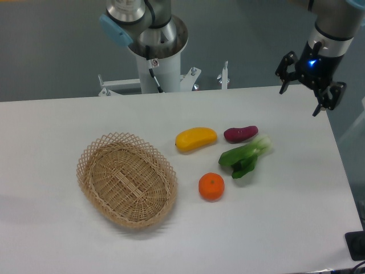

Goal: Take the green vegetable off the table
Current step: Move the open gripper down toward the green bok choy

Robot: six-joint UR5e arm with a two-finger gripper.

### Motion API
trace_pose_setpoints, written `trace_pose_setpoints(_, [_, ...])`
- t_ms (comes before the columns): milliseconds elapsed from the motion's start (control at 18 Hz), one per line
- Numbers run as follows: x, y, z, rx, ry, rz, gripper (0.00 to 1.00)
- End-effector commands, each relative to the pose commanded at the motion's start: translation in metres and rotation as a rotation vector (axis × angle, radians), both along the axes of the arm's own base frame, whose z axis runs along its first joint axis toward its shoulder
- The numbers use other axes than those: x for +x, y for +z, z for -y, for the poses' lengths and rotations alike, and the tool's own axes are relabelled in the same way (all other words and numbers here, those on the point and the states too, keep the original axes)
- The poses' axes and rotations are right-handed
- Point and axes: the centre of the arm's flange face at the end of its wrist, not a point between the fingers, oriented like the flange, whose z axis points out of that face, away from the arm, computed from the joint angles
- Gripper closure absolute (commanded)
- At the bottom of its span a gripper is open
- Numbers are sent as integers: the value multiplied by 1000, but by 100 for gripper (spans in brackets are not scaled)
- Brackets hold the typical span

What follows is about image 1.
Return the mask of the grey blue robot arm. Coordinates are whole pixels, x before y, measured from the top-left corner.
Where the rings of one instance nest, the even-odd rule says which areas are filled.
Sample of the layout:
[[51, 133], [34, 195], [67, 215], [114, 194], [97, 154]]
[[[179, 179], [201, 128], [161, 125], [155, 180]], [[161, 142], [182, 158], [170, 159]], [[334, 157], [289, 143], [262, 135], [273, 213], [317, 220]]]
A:
[[[280, 61], [275, 72], [282, 83], [280, 91], [297, 80], [314, 92], [315, 112], [333, 110], [346, 84], [332, 77], [364, 20], [364, 2], [298, 1], [298, 5], [317, 19], [302, 55], [289, 52]], [[170, 1], [107, 1], [99, 23], [115, 44], [135, 55], [143, 93], [192, 89], [192, 74], [180, 75], [188, 31], [172, 14]]]

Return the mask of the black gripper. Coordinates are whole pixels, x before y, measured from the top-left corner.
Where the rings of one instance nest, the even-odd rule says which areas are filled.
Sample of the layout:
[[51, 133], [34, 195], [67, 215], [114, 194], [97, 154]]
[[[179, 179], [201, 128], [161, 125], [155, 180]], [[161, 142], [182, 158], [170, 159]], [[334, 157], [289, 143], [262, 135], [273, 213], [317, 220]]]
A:
[[[319, 53], [313, 55], [313, 49], [308, 43], [299, 61], [295, 52], [289, 51], [282, 57], [275, 71], [275, 75], [282, 82], [279, 93], [283, 94], [291, 81], [298, 80], [313, 90], [318, 101], [312, 116], [317, 116], [322, 110], [334, 110], [347, 89], [346, 83], [332, 81], [342, 59], [343, 55], [339, 57], [326, 57]], [[295, 71], [288, 72], [287, 69], [292, 65], [295, 65]]]

